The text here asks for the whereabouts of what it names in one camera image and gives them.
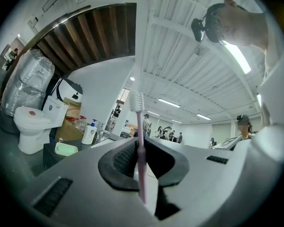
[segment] toilet lid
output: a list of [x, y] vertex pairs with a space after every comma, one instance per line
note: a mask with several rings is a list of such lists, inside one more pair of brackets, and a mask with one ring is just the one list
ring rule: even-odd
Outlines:
[[21, 121], [33, 124], [48, 124], [51, 120], [39, 109], [30, 107], [19, 107], [15, 111], [15, 117]]

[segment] soap dispenser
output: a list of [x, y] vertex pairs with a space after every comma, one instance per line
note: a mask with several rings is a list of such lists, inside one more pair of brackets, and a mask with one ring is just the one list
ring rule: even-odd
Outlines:
[[96, 120], [93, 119], [91, 125], [87, 125], [82, 138], [82, 144], [90, 145], [93, 142], [97, 128], [95, 127]]

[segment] soap dish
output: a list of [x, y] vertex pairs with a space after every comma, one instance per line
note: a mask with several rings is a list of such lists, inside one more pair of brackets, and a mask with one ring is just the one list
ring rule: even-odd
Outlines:
[[56, 143], [55, 153], [61, 156], [70, 156], [78, 152], [78, 148], [76, 146], [67, 145], [61, 142]]

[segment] plastic bag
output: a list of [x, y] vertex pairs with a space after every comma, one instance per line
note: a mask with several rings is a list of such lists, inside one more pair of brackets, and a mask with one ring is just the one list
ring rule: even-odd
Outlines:
[[84, 132], [87, 126], [86, 118], [84, 116], [80, 116], [80, 119], [76, 120], [73, 125], [81, 132]]
[[23, 54], [4, 90], [1, 109], [14, 116], [21, 106], [41, 109], [45, 91], [54, 74], [54, 65], [39, 50]]

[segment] toothbrush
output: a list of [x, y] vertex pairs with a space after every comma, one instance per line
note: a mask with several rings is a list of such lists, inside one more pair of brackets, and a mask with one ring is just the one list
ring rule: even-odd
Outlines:
[[146, 204], [146, 150], [143, 139], [142, 112], [144, 110], [144, 100], [142, 92], [130, 91], [129, 93], [130, 110], [137, 113], [138, 121], [138, 174], [139, 174], [139, 195], [143, 203]]

